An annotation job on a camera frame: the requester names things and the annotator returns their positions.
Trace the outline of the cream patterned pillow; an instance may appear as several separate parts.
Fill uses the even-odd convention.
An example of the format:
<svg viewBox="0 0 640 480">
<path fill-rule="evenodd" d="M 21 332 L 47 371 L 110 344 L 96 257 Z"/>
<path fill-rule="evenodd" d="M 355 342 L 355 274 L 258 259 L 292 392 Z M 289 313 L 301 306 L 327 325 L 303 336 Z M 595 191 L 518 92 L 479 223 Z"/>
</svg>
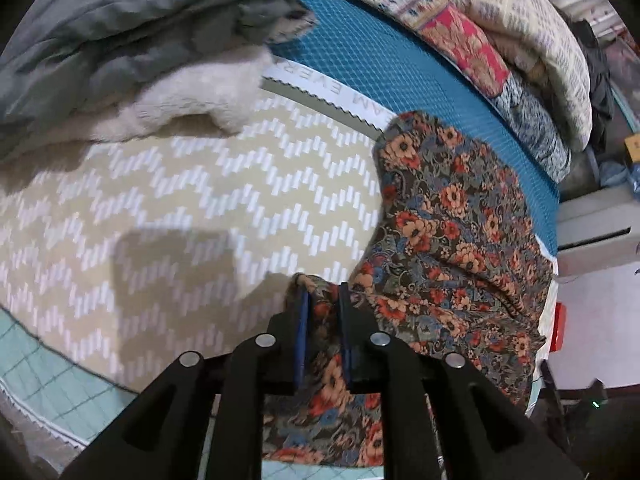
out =
<svg viewBox="0 0 640 480">
<path fill-rule="evenodd" d="M 583 151 L 592 131 L 588 62 L 550 0 L 450 1 L 488 32 L 505 60 L 548 92 L 570 149 Z"/>
</svg>

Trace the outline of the beige zigzag mattress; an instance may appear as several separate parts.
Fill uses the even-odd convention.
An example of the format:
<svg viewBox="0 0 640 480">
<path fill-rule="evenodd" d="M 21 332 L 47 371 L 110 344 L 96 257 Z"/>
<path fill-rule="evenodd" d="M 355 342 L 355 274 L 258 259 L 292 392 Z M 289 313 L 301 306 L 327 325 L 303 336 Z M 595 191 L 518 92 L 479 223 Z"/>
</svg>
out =
<svg viewBox="0 0 640 480">
<path fill-rule="evenodd" d="M 330 76 L 273 66 L 236 136 L 208 117 L 115 144 L 66 143 L 1 170 L 1 411 L 63 469 L 180 353 L 266 328 L 295 273 L 346 281 L 382 191 L 378 132 L 311 102 Z"/>
</svg>

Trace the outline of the red stool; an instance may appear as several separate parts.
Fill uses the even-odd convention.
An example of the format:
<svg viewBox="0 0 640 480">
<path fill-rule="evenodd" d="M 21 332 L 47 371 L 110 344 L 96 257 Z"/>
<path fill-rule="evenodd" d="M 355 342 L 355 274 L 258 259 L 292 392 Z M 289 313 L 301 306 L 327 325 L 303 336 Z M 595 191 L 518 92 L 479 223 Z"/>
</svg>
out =
<svg viewBox="0 0 640 480">
<path fill-rule="evenodd" d="M 567 308 L 562 302 L 557 302 L 554 311 L 553 330 L 550 344 L 550 351 L 557 352 L 563 347 Z"/>
</svg>

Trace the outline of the patchwork quilt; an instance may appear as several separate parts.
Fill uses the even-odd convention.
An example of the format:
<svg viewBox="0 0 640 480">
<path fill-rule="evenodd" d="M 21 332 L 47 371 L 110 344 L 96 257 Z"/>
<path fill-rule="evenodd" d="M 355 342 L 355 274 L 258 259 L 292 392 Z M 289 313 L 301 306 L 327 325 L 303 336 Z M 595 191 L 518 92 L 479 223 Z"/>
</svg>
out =
<svg viewBox="0 0 640 480">
<path fill-rule="evenodd" d="M 538 92 L 513 73 L 489 38 L 450 0 L 360 0 L 438 51 L 498 110 L 550 179 L 570 172 L 570 148 Z"/>
</svg>

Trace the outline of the floral patterned dress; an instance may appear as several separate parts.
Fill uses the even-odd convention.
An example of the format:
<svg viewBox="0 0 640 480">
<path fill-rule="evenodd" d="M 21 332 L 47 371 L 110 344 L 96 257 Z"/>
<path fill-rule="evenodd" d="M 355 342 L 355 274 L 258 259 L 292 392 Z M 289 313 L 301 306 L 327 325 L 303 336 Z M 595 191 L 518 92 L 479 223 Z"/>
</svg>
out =
<svg viewBox="0 0 640 480">
<path fill-rule="evenodd" d="M 414 110 L 374 150 L 383 205 L 349 279 L 357 308 L 415 352 L 455 351 L 526 408 L 552 264 L 516 173 L 483 141 Z M 337 284 L 296 274 L 288 298 L 311 296 L 310 370 L 295 396 L 267 401 L 262 456 L 274 462 L 376 467 L 381 399 L 353 394 L 337 335 Z"/>
</svg>

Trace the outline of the white cabinet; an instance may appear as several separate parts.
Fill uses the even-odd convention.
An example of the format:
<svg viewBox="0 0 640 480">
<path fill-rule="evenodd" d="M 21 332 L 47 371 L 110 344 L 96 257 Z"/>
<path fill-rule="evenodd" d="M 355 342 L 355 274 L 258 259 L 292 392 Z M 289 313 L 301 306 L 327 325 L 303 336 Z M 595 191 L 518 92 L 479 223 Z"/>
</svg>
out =
<svg viewBox="0 0 640 480">
<path fill-rule="evenodd" d="M 610 388 L 639 382 L 639 202 L 604 188 L 559 206 L 563 344 L 550 354 L 560 388 L 598 378 Z"/>
</svg>

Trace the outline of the blue mesh mat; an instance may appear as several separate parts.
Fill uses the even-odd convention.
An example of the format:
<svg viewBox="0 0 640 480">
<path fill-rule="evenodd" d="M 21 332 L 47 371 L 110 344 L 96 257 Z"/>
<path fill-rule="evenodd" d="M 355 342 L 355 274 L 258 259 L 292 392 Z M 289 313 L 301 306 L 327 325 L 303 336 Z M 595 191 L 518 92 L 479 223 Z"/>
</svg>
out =
<svg viewBox="0 0 640 480">
<path fill-rule="evenodd" d="M 559 192 L 495 107 L 450 62 L 358 0 L 302 0 L 319 24 L 273 52 L 346 84 L 398 114 L 425 110 L 485 141 L 518 174 L 536 234 L 558 252 Z"/>
</svg>

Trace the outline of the grey jacket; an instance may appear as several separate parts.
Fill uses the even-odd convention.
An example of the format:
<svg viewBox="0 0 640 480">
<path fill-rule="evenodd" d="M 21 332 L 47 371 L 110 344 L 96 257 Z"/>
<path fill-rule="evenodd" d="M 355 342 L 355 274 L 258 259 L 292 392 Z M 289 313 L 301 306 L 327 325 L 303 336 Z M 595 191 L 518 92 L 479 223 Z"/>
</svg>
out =
<svg viewBox="0 0 640 480">
<path fill-rule="evenodd" d="M 1 153 L 234 40 L 262 44 L 299 0 L 35 0 L 1 53 Z"/>
</svg>

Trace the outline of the white fleece garment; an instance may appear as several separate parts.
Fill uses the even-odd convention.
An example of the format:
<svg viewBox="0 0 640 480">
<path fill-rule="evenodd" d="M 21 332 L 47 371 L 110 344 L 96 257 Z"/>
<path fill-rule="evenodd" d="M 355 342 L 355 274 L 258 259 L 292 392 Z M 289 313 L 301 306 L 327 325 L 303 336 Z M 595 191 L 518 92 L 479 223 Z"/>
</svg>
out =
<svg viewBox="0 0 640 480">
<path fill-rule="evenodd" d="M 207 116 L 222 132 L 238 133 L 250 118 L 262 75 L 271 66 L 273 56 L 268 47 L 243 44 L 176 68 L 122 96 L 73 112 L 46 131 L 21 130 L 1 142 L 1 159 L 52 144 L 144 138 L 188 116 Z"/>
</svg>

